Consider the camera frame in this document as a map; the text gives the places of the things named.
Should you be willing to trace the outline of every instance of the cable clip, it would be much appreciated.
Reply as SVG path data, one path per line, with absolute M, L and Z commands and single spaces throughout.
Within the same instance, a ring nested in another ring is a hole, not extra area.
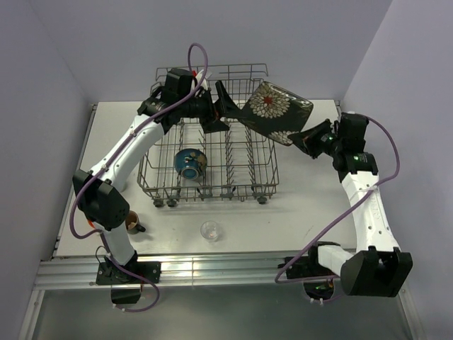
M 377 189 L 377 186 L 370 186 L 368 188 L 365 188 L 365 189 L 358 189 L 357 191 L 355 191 L 354 195 L 352 195 L 353 197 L 355 195 L 357 195 L 358 193 L 367 193 L 368 191 L 375 191 Z
M 212 72 L 210 70 L 207 70 L 205 72 L 202 69 L 198 72 L 198 74 L 195 75 L 195 78 L 197 79 L 197 81 L 200 81 L 204 73 L 206 73 L 206 77 L 205 77 L 205 80 L 203 80 L 201 87 L 207 91 L 210 88 L 209 84 L 207 83 L 207 80 L 209 79 L 210 76 L 212 76 Z

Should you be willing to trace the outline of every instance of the white wall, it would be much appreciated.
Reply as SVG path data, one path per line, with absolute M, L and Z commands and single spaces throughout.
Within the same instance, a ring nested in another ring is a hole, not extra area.
M 401 174 L 382 193 L 409 283 L 430 339 L 453 339 L 453 2 L 394 0 L 344 100 L 387 126 Z M 382 134 L 369 148 L 382 173 L 394 166 Z
M 139 101 L 193 41 L 211 64 L 266 62 L 282 86 L 340 99 L 391 0 L 30 2 L 92 101 Z
M 0 3 L 0 41 L 0 338 L 9 340 L 52 253 L 89 107 L 28 3 Z

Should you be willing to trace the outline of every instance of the small cup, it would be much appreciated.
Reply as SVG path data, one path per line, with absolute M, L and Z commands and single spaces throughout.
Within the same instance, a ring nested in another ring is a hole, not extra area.
M 129 234 L 136 234 L 138 232 L 145 232 L 146 229 L 140 224 L 139 216 L 135 211 L 129 210 L 126 220 L 126 230 Z
M 200 233 L 208 242 L 216 242 L 220 236 L 219 224 L 215 221 L 206 221 L 201 225 Z
M 207 157 L 198 149 L 183 149 L 176 154 L 174 166 L 179 175 L 195 180 L 205 174 Z

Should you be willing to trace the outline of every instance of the clear glass cup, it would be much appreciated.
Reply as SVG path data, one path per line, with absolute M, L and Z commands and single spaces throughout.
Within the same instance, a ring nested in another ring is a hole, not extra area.
M 219 239 L 220 227 L 215 221 L 206 221 L 200 228 L 201 236 L 209 242 L 216 242 Z

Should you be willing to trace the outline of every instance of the dish rack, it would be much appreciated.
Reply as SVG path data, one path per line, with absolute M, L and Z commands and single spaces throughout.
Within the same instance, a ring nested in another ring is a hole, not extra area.
M 172 67 L 156 70 L 151 92 L 163 84 Z M 201 66 L 193 67 L 197 72 Z M 235 103 L 242 107 L 268 76 L 266 64 L 227 64 L 209 67 L 208 83 L 217 100 L 214 83 L 222 80 Z M 178 202 L 252 198 L 265 204 L 279 183 L 275 144 L 237 120 L 224 119 L 229 131 L 204 134 L 197 119 L 184 118 L 174 125 L 142 158 L 137 183 L 158 208 Z M 173 167 L 175 155 L 195 148 L 207 157 L 205 175 L 198 181 L 187 180 Z

